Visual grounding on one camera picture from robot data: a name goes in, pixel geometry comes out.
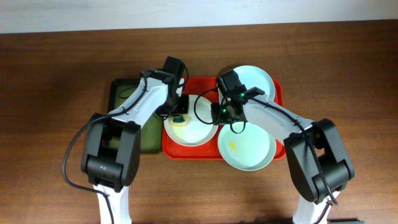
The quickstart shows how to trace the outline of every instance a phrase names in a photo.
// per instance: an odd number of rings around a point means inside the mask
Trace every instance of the green tray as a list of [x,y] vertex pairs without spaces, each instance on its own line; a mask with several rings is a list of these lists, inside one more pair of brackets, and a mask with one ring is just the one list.
[[[117,79],[112,82],[111,94],[109,96],[108,112],[120,106],[126,99],[119,97],[120,92],[126,90],[121,96],[129,96],[136,90],[139,80]],[[141,129],[141,153],[159,153],[162,150],[162,125],[163,122],[151,116]],[[118,140],[111,140],[110,147],[119,148]]]

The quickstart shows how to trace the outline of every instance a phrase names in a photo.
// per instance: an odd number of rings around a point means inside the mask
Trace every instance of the white plate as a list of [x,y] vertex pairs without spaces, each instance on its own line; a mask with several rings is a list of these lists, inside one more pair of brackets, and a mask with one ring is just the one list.
[[[233,128],[240,132],[243,122],[234,123]],[[229,125],[225,125],[218,136],[218,149],[231,166],[253,171],[272,161],[276,152],[276,141],[268,132],[251,123],[246,123],[246,128],[240,134],[233,133]]]
[[234,68],[239,80],[249,90],[257,87],[263,90],[271,100],[275,99],[275,85],[266,71],[252,65],[243,65]]
[[[200,146],[208,142],[217,132],[218,126],[200,122],[193,112],[193,104],[198,96],[189,95],[189,109],[185,117],[187,125],[178,127],[170,124],[172,118],[164,121],[167,135],[178,144],[183,146]],[[211,122],[211,102],[204,97],[199,98],[197,113],[200,119]]]

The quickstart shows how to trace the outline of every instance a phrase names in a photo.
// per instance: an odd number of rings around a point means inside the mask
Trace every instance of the wood grain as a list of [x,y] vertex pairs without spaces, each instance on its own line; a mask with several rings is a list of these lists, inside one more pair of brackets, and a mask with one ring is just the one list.
[[[0,223],[99,223],[96,196],[62,179],[66,147],[115,78],[180,57],[194,76],[255,65],[281,82],[285,107],[340,130],[356,177],[330,218],[398,223],[398,21],[0,35]],[[81,139],[68,161],[80,172]],[[286,159],[256,172],[223,161],[143,155],[130,213],[145,223],[291,217]]]

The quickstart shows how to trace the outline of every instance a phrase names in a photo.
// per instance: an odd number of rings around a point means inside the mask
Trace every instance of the red tray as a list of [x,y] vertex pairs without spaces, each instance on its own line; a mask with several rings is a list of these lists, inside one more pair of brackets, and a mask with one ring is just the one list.
[[[274,81],[276,94],[275,102],[281,106],[284,105],[282,87],[280,83]],[[187,82],[183,94],[199,95],[204,90],[209,90],[216,87],[216,79],[214,77],[193,77]],[[209,92],[205,95],[205,98],[210,100],[212,103],[219,102],[217,92]],[[195,147],[182,146],[174,142],[167,135],[166,130],[163,127],[162,131],[162,150],[163,153],[171,159],[182,159],[182,160],[223,160],[218,150],[218,135],[222,126],[217,130],[217,133],[208,142]],[[279,160],[286,156],[285,147],[277,140],[276,141],[276,153],[273,160]]]

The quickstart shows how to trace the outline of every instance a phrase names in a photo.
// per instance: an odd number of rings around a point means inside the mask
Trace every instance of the tray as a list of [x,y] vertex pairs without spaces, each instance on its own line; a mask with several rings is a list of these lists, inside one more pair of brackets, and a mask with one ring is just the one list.
[[[121,91],[133,87],[123,92],[122,96],[129,96],[136,90],[139,84],[138,79],[116,79],[111,84],[109,96],[108,112],[120,106],[124,100],[119,97]],[[143,154],[159,153],[162,150],[162,126],[163,122],[151,116],[141,129],[141,150]],[[119,141],[111,140],[110,146],[118,148]]]
[[[282,87],[280,83],[272,79],[275,85],[275,102],[281,106],[284,105]],[[190,78],[183,94],[199,95],[205,90],[209,90],[216,86],[216,79],[214,77],[193,77]],[[209,92],[205,96],[212,103],[217,103],[218,93]],[[210,141],[196,147],[182,146],[174,142],[167,135],[166,130],[163,128],[162,131],[162,150],[163,153],[171,159],[181,159],[181,160],[223,160],[219,150],[218,150],[218,135],[221,131],[222,126],[217,130]],[[277,140],[276,141],[276,154],[273,160],[279,160],[286,156],[285,147]]]

